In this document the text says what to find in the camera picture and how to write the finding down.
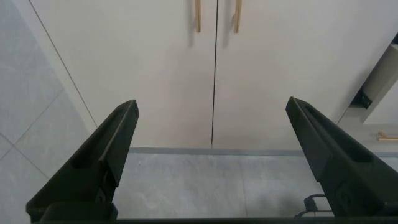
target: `cable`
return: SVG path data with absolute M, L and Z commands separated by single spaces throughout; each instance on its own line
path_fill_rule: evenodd
M 331 210 L 318 210 L 317 204 L 315 203 L 315 197 L 326 197 L 324 194 L 313 194 L 304 199 L 305 211 L 300 212 L 295 215 L 295 218 L 301 218 L 304 214 L 310 212 L 332 212 Z

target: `tile grout line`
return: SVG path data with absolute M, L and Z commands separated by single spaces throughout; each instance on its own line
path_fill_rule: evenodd
M 75 87 L 77 93 L 79 94 L 79 96 L 80 96 L 80 98 L 81 98 L 81 100 L 82 100 L 84 106 L 86 107 L 88 114 L 89 114 L 90 117 L 92 118 L 92 120 L 93 120 L 93 122 L 94 122 L 94 125 L 98 128 L 98 125 L 97 125 L 97 123 L 95 122 L 93 115 L 91 115 L 91 112 L 90 112 L 90 110 L 88 109 L 86 102 L 84 101 L 84 99 L 83 99 L 83 97 L 82 97 L 82 95 L 81 95 L 79 89 L 77 88 L 75 81 L 73 80 L 72 76 L 70 75 L 70 72 L 69 72 L 67 66 L 65 65 L 65 62 L 63 62 L 63 59 L 61 58 L 61 55 L 60 55 L 60 53 L 58 52 L 58 49 L 55 47 L 55 44 L 54 44 L 54 42 L 52 41 L 52 39 L 51 39 L 51 37 L 50 37 L 50 34 L 47 32 L 47 29 L 45 28 L 44 23 L 42 22 L 42 19 L 40 18 L 39 14 L 38 14 L 37 11 L 36 11 L 36 8 L 35 8 L 34 5 L 32 4 L 32 1 L 31 1 L 31 0 L 28 0 L 28 1 L 29 1 L 29 4 L 32 6 L 32 9 L 33 9 L 33 11 L 35 12 L 37 18 L 39 19 L 39 22 L 40 22 L 40 24 L 42 25 L 42 27 L 43 27 L 45 33 L 47 34 L 47 37 L 50 39 L 50 42 L 51 42 L 52 46 L 54 47 L 55 52 L 57 53 L 58 57 L 60 58 L 63 67 L 64 67 L 65 70 L 67 71 L 68 76 L 69 76 L 70 80 L 72 81 L 73 86 Z
M 64 88 L 62 88 L 62 90 L 56 95 L 56 97 L 51 101 L 51 103 L 49 103 L 49 105 L 41 112 L 40 115 L 38 115 L 38 117 L 33 121 L 33 123 L 29 126 L 29 128 L 26 129 L 26 131 L 23 133 L 23 135 L 15 142 L 15 144 L 12 144 L 12 147 L 14 149 L 16 149 L 19 153 L 22 154 L 23 157 L 25 157 L 40 173 L 42 173 L 44 175 L 44 177 L 46 177 L 47 179 L 50 179 L 49 177 L 47 177 L 47 175 L 45 175 L 43 173 L 42 170 L 40 170 L 27 156 L 25 156 L 25 154 L 23 152 L 21 152 L 15 145 L 19 142 L 19 140 L 21 140 L 25 134 L 28 132 L 28 130 L 36 123 L 37 120 L 39 120 L 39 118 L 44 114 L 44 112 L 52 105 L 52 103 L 61 95 L 61 93 L 64 91 Z
M 25 159 L 27 159 L 41 174 L 44 175 L 45 178 L 47 178 L 47 180 L 49 180 L 50 178 L 47 177 L 47 175 L 45 175 L 43 173 L 43 171 L 41 171 L 32 161 L 30 161 L 30 159 L 28 157 L 26 157 L 17 147 L 13 147 L 16 151 L 18 151 Z
M 3 138 L 10 144 L 10 146 L 11 146 L 11 147 L 7 150 L 7 152 L 0 158 L 0 162 L 1 162 L 1 160 L 2 160 L 2 159 L 8 154 L 8 152 L 11 151 L 11 149 L 14 147 L 14 144 L 11 143 L 11 141 L 8 140 L 8 138 L 5 137 L 5 135 L 3 135 L 2 133 L 0 133 L 0 136 L 3 137 Z
M 5 158 L 5 156 L 6 156 L 9 152 L 11 152 L 11 149 L 12 149 L 12 148 L 14 148 L 14 146 L 11 146 L 11 148 L 8 149 L 8 151 L 5 153 L 5 155 L 2 156 L 2 158 L 0 158 L 0 162 L 3 160 L 3 158 Z
M 26 131 L 19 137 L 19 139 L 15 142 L 15 144 L 12 144 L 12 146 L 15 147 L 15 145 L 19 142 L 19 140 L 22 139 L 22 137 L 24 137 L 24 135 L 26 134 L 26 132 L 28 132 L 28 130 L 33 126 L 33 124 L 36 123 L 36 121 L 44 114 L 44 112 L 51 106 L 51 104 L 58 98 L 59 95 L 61 95 L 61 93 L 63 92 L 64 88 L 62 88 L 62 90 L 56 95 L 56 97 L 49 103 L 49 105 L 47 105 L 45 107 L 45 109 L 38 115 L 38 117 L 33 121 L 33 123 L 26 129 Z
M 245 191 L 245 189 L 244 189 L 242 159 L 240 159 L 239 168 L 241 169 L 241 180 L 242 180 L 242 187 L 243 187 L 244 209 L 245 209 L 245 211 L 246 211 L 246 218 L 249 218 L 249 217 L 248 217 L 248 205 L 247 205 L 247 203 L 246 203 L 246 191 Z

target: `gray floor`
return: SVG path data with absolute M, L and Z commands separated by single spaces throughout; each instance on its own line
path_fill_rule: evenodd
M 304 157 L 130 154 L 114 203 L 119 218 L 292 217 L 319 193 Z

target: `white wall tile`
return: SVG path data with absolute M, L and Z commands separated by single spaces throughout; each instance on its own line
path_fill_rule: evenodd
M 25 205 L 46 182 L 20 152 L 11 149 L 0 161 L 0 223 L 30 223 Z
M 0 135 L 0 160 L 11 147 L 12 145 Z
M 11 0 L 0 0 L 0 133 L 13 144 L 62 90 Z
M 15 147 L 51 177 L 89 135 L 68 95 L 62 92 Z

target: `floor tile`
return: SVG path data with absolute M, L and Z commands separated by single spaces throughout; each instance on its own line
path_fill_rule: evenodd
M 14 144 L 62 85 L 12 1 L 0 15 L 0 133 Z
M 0 160 L 11 147 L 12 145 L 0 135 Z
M 11 149 L 0 161 L 0 223 L 30 223 L 25 205 L 46 182 L 20 152 Z
M 239 156 L 130 154 L 118 218 L 245 217 Z
M 323 193 L 304 157 L 247 156 L 242 170 L 249 217 L 293 217 L 305 198 Z M 317 207 L 330 209 L 327 201 Z
M 51 177 L 88 136 L 75 107 L 62 92 L 15 147 L 47 177 Z

